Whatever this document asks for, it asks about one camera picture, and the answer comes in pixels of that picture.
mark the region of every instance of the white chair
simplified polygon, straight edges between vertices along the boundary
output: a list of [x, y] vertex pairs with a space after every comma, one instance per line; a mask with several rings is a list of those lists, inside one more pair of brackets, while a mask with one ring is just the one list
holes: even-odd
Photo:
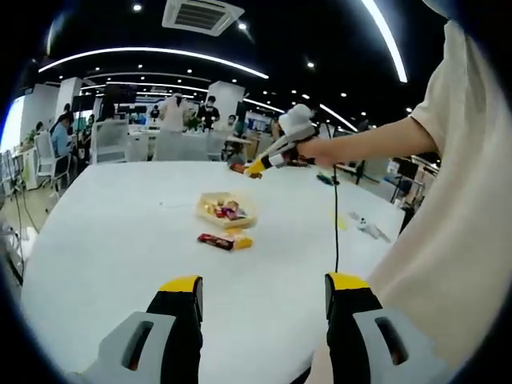
[[128, 121], [105, 120], [93, 125], [90, 139], [92, 164], [126, 162], [128, 159]]
[[180, 160], [207, 162], [206, 135], [160, 132], [153, 160], [157, 162]]
[[2, 186], [7, 197], [11, 196], [16, 186], [16, 180], [19, 172], [16, 172], [13, 155], [10, 150], [2, 154]]
[[150, 152], [150, 136], [148, 134], [131, 134], [128, 150], [129, 162], [146, 162]]
[[230, 135], [229, 132], [209, 132], [206, 138], [206, 148], [208, 158], [220, 162], [222, 160], [222, 150], [226, 144], [226, 139]]
[[[41, 132], [40, 134], [36, 135], [34, 142], [39, 157], [37, 176], [50, 178], [50, 184], [52, 186], [62, 176], [66, 176], [66, 182], [69, 184], [71, 154], [57, 158], [55, 156], [54, 146], [51, 142], [51, 136], [49, 132]], [[68, 157], [67, 168], [64, 172], [57, 174], [57, 162], [65, 157]]]

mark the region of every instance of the yellow tip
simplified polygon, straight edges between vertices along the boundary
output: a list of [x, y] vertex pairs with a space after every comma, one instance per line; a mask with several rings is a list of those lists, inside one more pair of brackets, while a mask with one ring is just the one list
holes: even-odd
[[255, 160], [249, 168], [246, 169], [246, 174], [257, 174], [261, 173], [265, 170], [265, 166], [263, 165], [261, 160]]

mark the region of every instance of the yellow tape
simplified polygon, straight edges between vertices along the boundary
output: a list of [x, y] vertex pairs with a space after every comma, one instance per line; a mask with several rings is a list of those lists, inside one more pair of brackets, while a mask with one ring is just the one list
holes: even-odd
[[160, 287], [160, 292], [193, 292], [194, 284], [199, 276], [185, 276], [176, 278]]
[[334, 283], [334, 290], [358, 290], [359, 288], [370, 288], [370, 286], [356, 276], [348, 274], [337, 274], [329, 272], [328, 275]]
[[246, 169], [245, 174], [259, 174], [265, 170], [265, 166], [263, 165], [261, 160], [255, 160], [249, 168]]

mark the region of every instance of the white pillar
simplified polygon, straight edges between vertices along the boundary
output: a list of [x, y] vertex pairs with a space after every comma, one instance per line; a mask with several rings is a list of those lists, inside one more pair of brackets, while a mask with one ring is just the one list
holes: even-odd
[[73, 105], [73, 97], [80, 94], [80, 88], [82, 88], [82, 80], [80, 78], [67, 78], [61, 82], [55, 108], [55, 120], [64, 113], [64, 106], [67, 103]]
[[215, 96], [215, 106], [221, 115], [220, 122], [227, 122], [230, 114], [235, 114], [237, 104], [243, 100], [246, 89], [242, 86], [229, 84], [228, 82], [214, 82], [208, 87], [208, 97]]
[[54, 124], [55, 105], [57, 104], [58, 88], [36, 84], [34, 92], [25, 96], [23, 103], [20, 142], [42, 122], [48, 130]]

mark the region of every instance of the air conditioning vent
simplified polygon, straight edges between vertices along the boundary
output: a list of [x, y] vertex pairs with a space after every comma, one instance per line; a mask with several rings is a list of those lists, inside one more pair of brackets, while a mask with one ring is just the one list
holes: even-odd
[[168, 0], [162, 26], [219, 36], [244, 10], [214, 0]]

